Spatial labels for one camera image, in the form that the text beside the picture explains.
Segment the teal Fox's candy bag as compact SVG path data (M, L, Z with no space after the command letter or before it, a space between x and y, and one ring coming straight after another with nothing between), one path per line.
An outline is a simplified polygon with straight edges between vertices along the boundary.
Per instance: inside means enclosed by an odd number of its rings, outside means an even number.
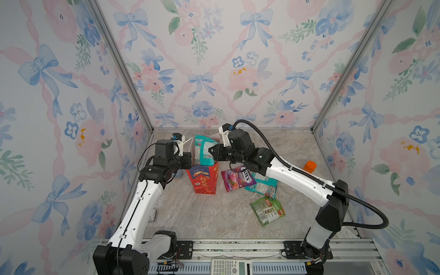
M194 138L194 165L214 166L215 160L209 149L218 142L203 135L196 135Z

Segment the red paper gift bag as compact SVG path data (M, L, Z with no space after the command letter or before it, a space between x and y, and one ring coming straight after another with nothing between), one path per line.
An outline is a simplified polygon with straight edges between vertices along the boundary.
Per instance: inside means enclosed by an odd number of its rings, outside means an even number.
M217 162L215 162L214 166L194 165L194 138L190 144L190 152L192 155L192 168L186 170L186 172L189 176L189 180L196 194L215 195L218 181L219 165Z

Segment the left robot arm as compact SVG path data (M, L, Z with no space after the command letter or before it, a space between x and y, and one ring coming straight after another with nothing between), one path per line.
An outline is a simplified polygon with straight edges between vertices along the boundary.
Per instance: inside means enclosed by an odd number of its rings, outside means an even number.
M143 235L149 218L167 184L179 170L191 168L191 153L183 147L179 133L154 143L155 152L139 172L139 182L130 206L108 244L99 245L93 262L99 275L146 275L158 259L174 259L177 238L172 231L159 230L147 242Z

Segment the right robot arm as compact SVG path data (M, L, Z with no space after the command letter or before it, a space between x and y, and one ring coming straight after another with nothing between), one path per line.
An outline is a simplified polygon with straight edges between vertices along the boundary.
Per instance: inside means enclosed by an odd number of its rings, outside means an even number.
M346 183L317 178L289 164L269 146L256 147L246 131L234 129L230 124L218 131L221 143L209 148L214 160L240 163L253 173L281 181L320 207L300 250L309 259L323 258L330 239L343 227L348 209Z

